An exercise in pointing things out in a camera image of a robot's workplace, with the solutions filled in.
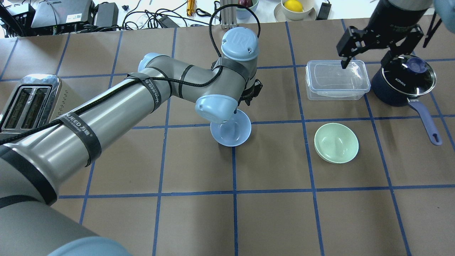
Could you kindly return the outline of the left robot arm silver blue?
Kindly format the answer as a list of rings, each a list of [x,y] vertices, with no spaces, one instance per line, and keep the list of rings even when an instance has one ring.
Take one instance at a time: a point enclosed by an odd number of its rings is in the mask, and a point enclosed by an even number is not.
[[[259,33],[228,30],[210,70],[149,53],[138,71],[45,126],[1,141],[2,256],[128,256],[52,208],[60,186],[170,97],[195,103],[213,124],[232,119],[258,95]]]

